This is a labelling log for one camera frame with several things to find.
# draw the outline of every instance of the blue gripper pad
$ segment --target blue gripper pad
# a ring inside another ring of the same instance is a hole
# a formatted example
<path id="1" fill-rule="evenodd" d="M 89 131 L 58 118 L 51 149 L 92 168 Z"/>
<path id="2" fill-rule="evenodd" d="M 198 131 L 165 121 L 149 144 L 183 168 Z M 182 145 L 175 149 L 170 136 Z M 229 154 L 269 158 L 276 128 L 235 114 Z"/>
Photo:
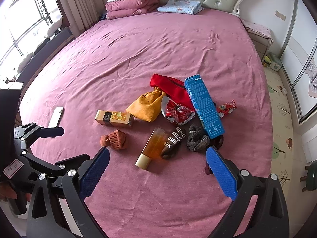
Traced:
<path id="1" fill-rule="evenodd" d="M 103 148 L 98 157 L 91 164 L 89 169 L 80 182 L 79 197 L 84 200 L 90 197 L 97 186 L 103 172 L 106 170 L 110 161 L 110 153 L 107 148 Z"/>
<path id="2" fill-rule="evenodd" d="M 238 195 L 237 181 L 213 147 L 207 149 L 206 159 L 223 193 L 234 201 Z"/>

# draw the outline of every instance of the plastic wrapper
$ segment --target plastic wrapper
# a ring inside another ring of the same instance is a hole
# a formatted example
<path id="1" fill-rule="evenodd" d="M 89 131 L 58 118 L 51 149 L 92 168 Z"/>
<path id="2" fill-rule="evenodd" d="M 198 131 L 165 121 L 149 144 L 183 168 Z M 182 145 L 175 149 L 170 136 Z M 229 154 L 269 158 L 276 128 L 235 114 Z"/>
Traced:
<path id="1" fill-rule="evenodd" d="M 236 103 L 232 99 L 232 101 L 225 103 L 224 105 L 221 105 L 217 107 L 217 112 L 220 118 L 224 117 L 225 115 L 228 115 L 233 112 L 234 109 L 236 109 Z"/>
<path id="2" fill-rule="evenodd" d="M 169 97 L 163 97 L 161 110 L 164 117 L 177 125 L 184 125 L 195 116 L 195 111 L 175 103 Z"/>

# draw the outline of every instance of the floor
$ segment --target floor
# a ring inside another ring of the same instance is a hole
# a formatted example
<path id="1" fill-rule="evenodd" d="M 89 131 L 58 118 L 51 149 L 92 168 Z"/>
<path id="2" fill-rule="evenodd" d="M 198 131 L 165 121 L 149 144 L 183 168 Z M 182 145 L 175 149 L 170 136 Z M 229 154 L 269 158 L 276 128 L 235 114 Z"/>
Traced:
<path id="1" fill-rule="evenodd" d="M 317 203 L 317 190 L 305 191 L 299 179 L 307 174 L 302 138 L 293 132 L 288 100 L 282 94 L 283 83 L 277 72 L 264 68 L 273 117 L 273 151 L 271 172 L 279 176 L 284 195 L 292 238 L 305 223 Z"/>

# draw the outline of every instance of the smartphone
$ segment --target smartphone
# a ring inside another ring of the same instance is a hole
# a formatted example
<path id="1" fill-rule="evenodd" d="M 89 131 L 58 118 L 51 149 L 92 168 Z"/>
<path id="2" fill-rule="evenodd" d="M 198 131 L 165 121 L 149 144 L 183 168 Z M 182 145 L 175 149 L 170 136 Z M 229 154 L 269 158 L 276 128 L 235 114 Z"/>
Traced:
<path id="1" fill-rule="evenodd" d="M 64 107 L 56 107 L 54 110 L 54 113 L 52 115 L 52 118 L 49 123 L 49 128 L 58 127 L 59 122 L 61 120 L 61 117 L 64 112 Z"/>

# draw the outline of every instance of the white textured pillow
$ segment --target white textured pillow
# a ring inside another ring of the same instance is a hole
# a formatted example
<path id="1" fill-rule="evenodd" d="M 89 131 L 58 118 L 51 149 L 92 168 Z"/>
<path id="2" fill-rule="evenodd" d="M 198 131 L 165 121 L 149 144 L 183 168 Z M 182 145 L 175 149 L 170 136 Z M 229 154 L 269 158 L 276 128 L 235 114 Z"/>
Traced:
<path id="1" fill-rule="evenodd" d="M 28 53 L 22 57 L 21 63 L 19 64 L 18 69 L 17 69 L 18 73 L 21 73 L 23 71 L 23 69 L 29 63 L 29 61 L 31 61 L 32 56 L 33 56 L 33 52 Z"/>
<path id="2" fill-rule="evenodd" d="M 63 18 L 60 18 L 57 21 L 55 21 L 52 25 L 50 25 L 45 36 L 46 37 L 53 36 L 55 31 L 58 30 L 61 27 L 62 21 L 63 21 Z"/>

